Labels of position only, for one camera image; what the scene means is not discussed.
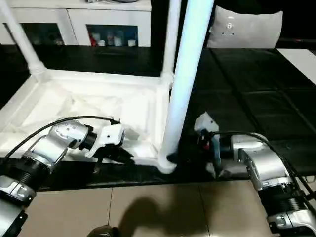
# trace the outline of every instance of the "red component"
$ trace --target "red component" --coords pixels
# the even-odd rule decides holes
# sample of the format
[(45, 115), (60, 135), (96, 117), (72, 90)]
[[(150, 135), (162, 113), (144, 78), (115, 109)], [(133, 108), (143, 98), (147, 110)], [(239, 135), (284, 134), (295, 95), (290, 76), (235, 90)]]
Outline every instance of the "red component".
[(97, 41), (94, 39), (94, 37), (90, 33), (89, 33), (89, 38), (90, 38), (91, 46), (96, 47)]

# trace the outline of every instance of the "glass cabinet door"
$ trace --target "glass cabinet door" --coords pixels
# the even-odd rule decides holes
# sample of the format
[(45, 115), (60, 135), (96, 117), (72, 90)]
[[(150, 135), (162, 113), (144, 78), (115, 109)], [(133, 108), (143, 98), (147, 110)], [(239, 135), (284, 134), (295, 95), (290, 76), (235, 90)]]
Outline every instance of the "glass cabinet door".
[(151, 12), (69, 9), (79, 45), (150, 47)]
[(92, 46), (137, 47), (137, 26), (87, 25)]
[[(13, 12), (32, 44), (77, 45), (66, 9), (15, 8)], [(5, 19), (0, 17), (0, 20), (11, 34)], [(0, 36), (0, 43), (14, 44), (14, 38), (11, 36), (8, 40), (5, 34)]]

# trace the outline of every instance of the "wire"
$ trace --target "wire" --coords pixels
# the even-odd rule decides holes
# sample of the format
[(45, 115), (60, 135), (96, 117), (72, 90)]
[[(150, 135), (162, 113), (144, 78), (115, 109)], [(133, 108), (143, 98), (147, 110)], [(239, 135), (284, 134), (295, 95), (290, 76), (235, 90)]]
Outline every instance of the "wire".
[[(280, 153), (278, 153), (274, 147), (268, 142), (268, 140), (265, 138), (265, 137), (262, 137), (261, 135), (258, 135), (258, 134), (255, 134), (255, 133), (251, 133), (251, 132), (240, 132), (240, 131), (224, 131), (224, 132), (221, 132), (221, 131), (218, 131), (218, 132), (210, 132), (210, 135), (211, 136), (214, 136), (214, 135), (229, 135), (229, 136), (232, 136), (232, 135), (248, 135), (248, 136), (251, 136), (251, 137), (254, 137), (254, 138), (257, 138), (259, 141), (261, 141), (262, 143), (266, 144), (273, 152), (275, 152), (275, 154), (277, 156), (280, 157), (281, 161), (283, 162), (284, 166), (287, 168), (288, 172), (289, 172), (289, 175), (294, 183), (294, 185), (296, 186), (296, 188), (298, 190), (300, 190), (300, 186), (296, 180), (295, 177), (298, 177), (298, 179), (302, 182), (302, 184), (304, 185), (304, 187), (307, 189), (307, 191), (309, 192), (309, 196), (313, 197), (313, 199), (316, 200), (316, 195), (315, 195), (315, 192), (311, 189), (311, 187), (309, 186), (309, 184), (304, 180), (304, 178), (299, 174), (299, 172), (295, 169), (295, 167), (290, 163), (290, 161), (283, 157)], [(313, 214), (316, 216), (316, 210), (310, 205), (310, 203), (308, 202), (308, 199), (307, 199), (307, 196), (304, 195), (304, 198), (303, 198), (306, 206), (310, 209), (311, 211), (313, 212)]]
[(42, 132), (45, 129), (52, 127), (54, 125), (57, 125), (57, 124), (60, 124), (60, 123), (66, 122), (66, 121), (76, 120), (76, 119), (100, 119), (100, 120), (110, 121), (111, 123), (119, 123), (118, 121), (116, 121), (112, 118), (101, 117), (101, 116), (74, 116), (74, 117), (60, 119), (60, 120), (52, 122), (44, 127), (41, 127), (39, 130), (35, 131), (30, 136), (25, 138), (22, 142), (20, 142), (18, 145), (16, 145), (8, 154), (6, 154), (6, 156), (2, 159), (1, 164), (4, 164), (13, 153), (15, 153), (20, 147), (22, 147), (26, 142), (28, 142), (31, 138), (35, 137), (40, 132)]

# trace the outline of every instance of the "robotic arm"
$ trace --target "robotic arm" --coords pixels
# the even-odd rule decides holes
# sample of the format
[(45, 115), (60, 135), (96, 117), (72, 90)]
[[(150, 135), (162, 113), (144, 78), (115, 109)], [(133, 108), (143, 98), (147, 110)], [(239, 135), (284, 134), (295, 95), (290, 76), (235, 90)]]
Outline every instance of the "robotic arm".
[(272, 233), (316, 236), (316, 218), (305, 206), (302, 191), (296, 188), (280, 157), (265, 143), (247, 135), (232, 136), (231, 150), (234, 159), (247, 167)]
[[(106, 126), (100, 134), (76, 120), (57, 124), (39, 138), (20, 159), (5, 164), (0, 174), (0, 237), (16, 237), (27, 219), (24, 209), (30, 205), (43, 181), (66, 155), (68, 148), (86, 149), (87, 158), (102, 162), (109, 151), (122, 149), (121, 124)], [(131, 155), (122, 151), (125, 160)]]
[(222, 170), (221, 155), (224, 153), (227, 157), (233, 157), (236, 163), (245, 164), (266, 210), (272, 233), (282, 237), (316, 237), (315, 213), (311, 212), (312, 208), (298, 187), (295, 176), (290, 174), (291, 170), (287, 169), (264, 136), (219, 132), (219, 126), (207, 113), (196, 120), (195, 131), (200, 134), (198, 147), (208, 151), (207, 157), (213, 158), (214, 171), (211, 172), (215, 176)]

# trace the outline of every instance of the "bottle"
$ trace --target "bottle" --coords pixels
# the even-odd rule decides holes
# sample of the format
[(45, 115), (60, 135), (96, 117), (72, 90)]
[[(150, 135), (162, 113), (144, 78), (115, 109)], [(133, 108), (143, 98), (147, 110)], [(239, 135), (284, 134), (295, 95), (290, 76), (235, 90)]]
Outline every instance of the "bottle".
[(108, 46), (114, 46), (114, 34), (113, 31), (107, 33)]

